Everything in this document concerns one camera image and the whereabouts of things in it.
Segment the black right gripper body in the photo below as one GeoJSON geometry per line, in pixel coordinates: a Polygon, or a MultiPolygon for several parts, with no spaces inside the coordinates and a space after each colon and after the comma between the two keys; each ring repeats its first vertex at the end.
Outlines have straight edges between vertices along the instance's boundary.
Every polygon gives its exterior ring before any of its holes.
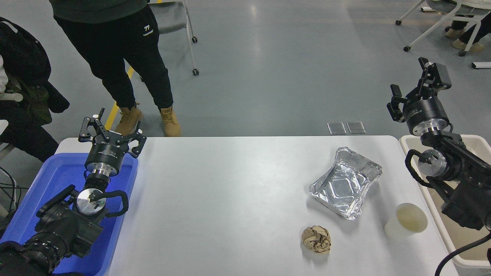
{"type": "Polygon", "coordinates": [[[403,108],[403,115],[410,131],[443,130],[450,121],[437,97],[416,101],[403,108]]]}

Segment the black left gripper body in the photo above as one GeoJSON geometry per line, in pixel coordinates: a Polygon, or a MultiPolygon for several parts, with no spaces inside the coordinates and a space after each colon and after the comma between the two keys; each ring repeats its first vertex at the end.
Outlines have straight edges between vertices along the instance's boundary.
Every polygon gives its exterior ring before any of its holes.
{"type": "Polygon", "coordinates": [[[105,136],[99,134],[92,139],[92,147],[85,162],[86,168],[94,168],[96,164],[106,164],[112,168],[121,168],[124,151],[118,147],[117,141],[121,141],[123,136],[119,133],[109,132],[109,140],[104,140],[105,136]]]}

